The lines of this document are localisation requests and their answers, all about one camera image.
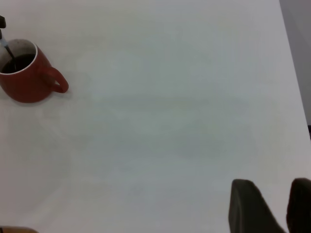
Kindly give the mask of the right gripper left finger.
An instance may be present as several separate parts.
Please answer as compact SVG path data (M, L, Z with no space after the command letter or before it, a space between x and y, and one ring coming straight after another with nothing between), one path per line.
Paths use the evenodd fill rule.
M283 233L260 190L250 180L231 184L228 223L232 233Z

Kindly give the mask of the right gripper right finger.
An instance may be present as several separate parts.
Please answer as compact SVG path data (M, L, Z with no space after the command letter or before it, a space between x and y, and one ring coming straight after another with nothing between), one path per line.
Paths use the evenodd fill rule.
M290 233L311 232L311 181L309 179L293 180L286 221Z

